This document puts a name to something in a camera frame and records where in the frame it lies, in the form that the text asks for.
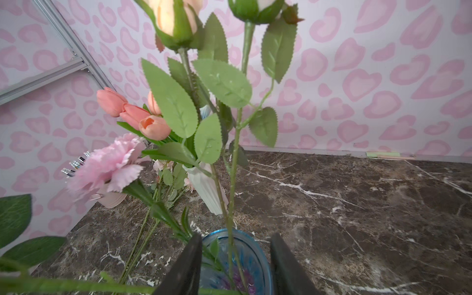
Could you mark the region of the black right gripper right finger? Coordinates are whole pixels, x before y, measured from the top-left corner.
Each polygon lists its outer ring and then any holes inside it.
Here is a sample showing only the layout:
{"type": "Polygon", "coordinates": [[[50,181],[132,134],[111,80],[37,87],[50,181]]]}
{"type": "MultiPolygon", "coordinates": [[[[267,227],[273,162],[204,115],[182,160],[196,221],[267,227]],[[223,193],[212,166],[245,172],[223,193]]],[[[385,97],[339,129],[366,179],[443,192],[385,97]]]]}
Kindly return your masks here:
{"type": "Polygon", "coordinates": [[[320,295],[279,233],[270,237],[270,260],[276,295],[320,295]]]}

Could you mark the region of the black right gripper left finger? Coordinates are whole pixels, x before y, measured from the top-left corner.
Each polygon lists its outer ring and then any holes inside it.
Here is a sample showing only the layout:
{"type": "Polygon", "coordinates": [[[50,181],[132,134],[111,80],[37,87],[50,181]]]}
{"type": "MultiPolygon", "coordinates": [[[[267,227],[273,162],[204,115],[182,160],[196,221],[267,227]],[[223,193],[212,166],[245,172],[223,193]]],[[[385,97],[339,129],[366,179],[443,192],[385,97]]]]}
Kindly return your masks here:
{"type": "Polygon", "coordinates": [[[194,234],[152,295],[197,295],[202,248],[202,236],[194,234]]]}

